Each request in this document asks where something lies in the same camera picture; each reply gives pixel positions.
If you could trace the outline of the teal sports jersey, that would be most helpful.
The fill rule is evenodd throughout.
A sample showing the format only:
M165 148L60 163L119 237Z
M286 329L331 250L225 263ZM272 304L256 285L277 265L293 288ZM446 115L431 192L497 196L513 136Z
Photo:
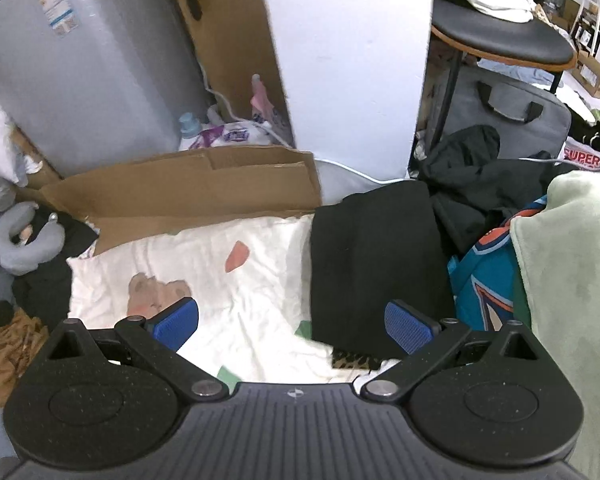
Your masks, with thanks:
M533 217L546 207L546 197L518 211L487 232L460 260L449 263L456 317L473 330L497 332L508 321L531 326L531 313L522 284L510 224Z

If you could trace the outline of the light green fleece blanket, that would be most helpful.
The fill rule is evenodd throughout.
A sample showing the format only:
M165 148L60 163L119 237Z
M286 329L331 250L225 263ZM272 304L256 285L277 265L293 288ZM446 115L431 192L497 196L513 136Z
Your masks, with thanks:
M584 405L570 463L600 479L600 174L555 178L545 208L513 219L510 236L532 332Z

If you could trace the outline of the brown cardboard sheet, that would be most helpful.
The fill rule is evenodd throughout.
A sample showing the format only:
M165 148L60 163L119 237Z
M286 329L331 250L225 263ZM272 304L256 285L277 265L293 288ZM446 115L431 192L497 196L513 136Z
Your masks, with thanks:
M312 156L281 146L177 149L59 177L42 200L99 226L100 250L235 218L294 216L321 203Z

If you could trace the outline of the white plastic shopping bag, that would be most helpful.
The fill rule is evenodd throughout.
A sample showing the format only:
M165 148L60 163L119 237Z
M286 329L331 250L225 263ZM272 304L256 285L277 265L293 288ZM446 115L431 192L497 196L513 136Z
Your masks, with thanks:
M600 152L574 140L571 136L565 140L559 159L573 162L581 169L600 171Z

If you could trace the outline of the white pillar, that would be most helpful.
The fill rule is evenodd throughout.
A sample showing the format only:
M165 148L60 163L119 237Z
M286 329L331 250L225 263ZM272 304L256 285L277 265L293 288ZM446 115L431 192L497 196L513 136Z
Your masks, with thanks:
M405 176L432 0L264 0L297 148Z

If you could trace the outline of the grey plush toy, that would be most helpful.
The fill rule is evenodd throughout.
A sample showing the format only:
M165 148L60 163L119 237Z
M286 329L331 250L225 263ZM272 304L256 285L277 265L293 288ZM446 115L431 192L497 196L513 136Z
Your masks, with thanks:
M21 276L57 257L65 245L66 231L58 214L51 212L35 231L33 221L42 214L35 202L16 202L15 191L0 177L0 267Z

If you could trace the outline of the black crumpled garment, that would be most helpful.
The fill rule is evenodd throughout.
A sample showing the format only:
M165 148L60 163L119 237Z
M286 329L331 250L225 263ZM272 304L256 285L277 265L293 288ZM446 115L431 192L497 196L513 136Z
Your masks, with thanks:
M12 282L16 306L30 318L39 318L50 333L69 312L72 270L67 259L83 255L98 239L90 226L70 214L39 206L32 220L30 240L36 239L51 214L58 215L58 223L65 229L64 247L55 258L28 274L16 276Z

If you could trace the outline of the grey laptop bag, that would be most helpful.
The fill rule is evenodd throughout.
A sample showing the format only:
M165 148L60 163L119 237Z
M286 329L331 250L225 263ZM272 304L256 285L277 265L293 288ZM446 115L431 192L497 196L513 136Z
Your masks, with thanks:
M500 136L501 158L524 158L539 152L555 158L560 154L571 126L565 104L553 93L479 67L460 68L442 133L436 136L449 76L444 72L434 87L425 133L426 152L437 141L460 130L490 126Z

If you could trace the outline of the leopard print garment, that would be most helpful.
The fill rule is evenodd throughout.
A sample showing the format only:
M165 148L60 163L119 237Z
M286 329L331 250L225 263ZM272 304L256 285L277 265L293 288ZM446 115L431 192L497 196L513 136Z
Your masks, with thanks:
M382 361L368 354L332 350L332 368L335 370L379 370Z

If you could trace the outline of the brown crumpled garment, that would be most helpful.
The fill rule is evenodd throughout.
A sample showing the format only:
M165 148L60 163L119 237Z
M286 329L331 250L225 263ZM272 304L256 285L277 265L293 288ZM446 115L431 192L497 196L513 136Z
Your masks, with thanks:
M0 408L46 343L50 332L37 318L17 309L9 324L0 328Z

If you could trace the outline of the white cartoon print bedsheet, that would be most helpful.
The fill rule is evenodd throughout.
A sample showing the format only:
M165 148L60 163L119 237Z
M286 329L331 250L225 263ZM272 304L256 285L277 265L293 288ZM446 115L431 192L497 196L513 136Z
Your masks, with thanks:
M361 385L394 363L335 370L334 348L313 340L312 220L234 220L71 258L69 314L90 330L110 328L138 304L155 311L188 295L198 328L178 353L223 382Z

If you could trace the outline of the black round stool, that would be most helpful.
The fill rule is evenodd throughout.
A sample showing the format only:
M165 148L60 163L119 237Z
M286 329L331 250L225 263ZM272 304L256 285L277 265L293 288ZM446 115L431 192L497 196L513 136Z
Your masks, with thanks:
M538 18L522 24L506 22L477 11L467 0L434 0L431 32L454 49L431 145L442 137L464 55L546 70L554 75L552 91L558 88L562 73L576 65L578 57L568 39Z

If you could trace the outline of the black knit sweater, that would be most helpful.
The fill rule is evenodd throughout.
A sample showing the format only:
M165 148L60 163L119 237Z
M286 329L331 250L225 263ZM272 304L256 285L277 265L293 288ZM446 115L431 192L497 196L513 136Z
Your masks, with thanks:
M346 197L315 211L310 235L312 337L338 350L399 359L385 310L401 300L439 321L455 304L425 183Z

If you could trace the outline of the grey refrigerator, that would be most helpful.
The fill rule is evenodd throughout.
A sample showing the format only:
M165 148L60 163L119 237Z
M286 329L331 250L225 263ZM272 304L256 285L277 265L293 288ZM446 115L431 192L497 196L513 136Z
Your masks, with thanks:
M175 0L0 0L0 104L63 176L174 152L210 103Z

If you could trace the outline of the black jacket pile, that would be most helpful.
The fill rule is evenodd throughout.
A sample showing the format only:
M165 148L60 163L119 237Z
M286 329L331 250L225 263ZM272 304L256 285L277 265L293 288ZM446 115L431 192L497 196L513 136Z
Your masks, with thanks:
M442 250L463 258L479 238L547 192L573 166L500 159L500 136L473 126L447 136L420 165L440 231Z

